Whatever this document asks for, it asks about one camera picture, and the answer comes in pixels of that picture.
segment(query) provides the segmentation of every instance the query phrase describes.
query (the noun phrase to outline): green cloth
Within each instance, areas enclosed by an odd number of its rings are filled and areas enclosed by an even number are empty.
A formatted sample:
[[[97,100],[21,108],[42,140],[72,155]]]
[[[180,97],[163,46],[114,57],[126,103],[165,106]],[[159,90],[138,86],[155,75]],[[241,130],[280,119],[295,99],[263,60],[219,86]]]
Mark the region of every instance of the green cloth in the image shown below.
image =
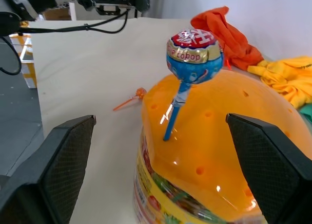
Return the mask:
[[[299,112],[303,114],[310,123],[312,123],[312,104],[305,105]]]

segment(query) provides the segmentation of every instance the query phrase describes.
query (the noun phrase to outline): lollipop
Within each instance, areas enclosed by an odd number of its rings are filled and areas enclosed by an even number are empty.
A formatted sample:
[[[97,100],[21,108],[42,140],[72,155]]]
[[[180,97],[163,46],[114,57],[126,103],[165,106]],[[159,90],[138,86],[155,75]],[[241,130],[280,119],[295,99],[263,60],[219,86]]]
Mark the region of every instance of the lollipop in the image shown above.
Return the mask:
[[[168,40],[167,65],[181,84],[172,103],[173,111],[164,136],[165,141],[170,138],[177,114],[186,102],[191,85],[208,81],[221,70],[223,52],[211,33],[188,29]]]

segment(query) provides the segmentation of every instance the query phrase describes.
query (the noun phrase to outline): white table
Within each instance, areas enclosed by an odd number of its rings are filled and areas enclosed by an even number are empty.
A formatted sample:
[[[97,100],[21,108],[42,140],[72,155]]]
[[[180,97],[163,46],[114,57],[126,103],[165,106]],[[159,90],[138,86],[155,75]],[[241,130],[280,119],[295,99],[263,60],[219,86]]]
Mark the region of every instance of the white table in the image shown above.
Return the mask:
[[[134,224],[133,174],[141,130],[140,104],[112,109],[137,88],[150,89],[169,74],[167,39],[189,20],[131,19],[119,34],[32,35],[45,137],[66,120],[95,114],[90,156],[71,224]],[[44,21],[60,28],[87,21]],[[121,21],[102,26],[115,30]]]

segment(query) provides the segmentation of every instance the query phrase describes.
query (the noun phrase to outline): orange cloth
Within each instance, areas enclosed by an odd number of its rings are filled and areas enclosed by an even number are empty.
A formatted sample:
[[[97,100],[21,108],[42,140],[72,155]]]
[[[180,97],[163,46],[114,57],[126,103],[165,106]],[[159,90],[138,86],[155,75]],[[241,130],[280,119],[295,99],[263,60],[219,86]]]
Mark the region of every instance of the orange cloth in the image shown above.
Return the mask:
[[[228,11],[227,6],[206,11],[194,17],[191,25],[211,32],[219,40],[225,59],[246,71],[249,65],[256,65],[263,60],[263,57],[255,47],[248,44],[246,37],[240,31],[226,22],[225,15]]]

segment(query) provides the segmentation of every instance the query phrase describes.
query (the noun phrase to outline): floor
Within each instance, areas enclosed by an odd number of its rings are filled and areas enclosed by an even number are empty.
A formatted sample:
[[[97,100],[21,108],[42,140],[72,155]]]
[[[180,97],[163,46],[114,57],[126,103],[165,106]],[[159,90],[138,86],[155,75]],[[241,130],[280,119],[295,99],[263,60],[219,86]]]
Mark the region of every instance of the floor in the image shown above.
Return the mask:
[[[0,67],[14,71],[17,60],[0,39]],[[43,142],[36,89],[29,89],[22,74],[0,72],[0,175],[12,175]]]

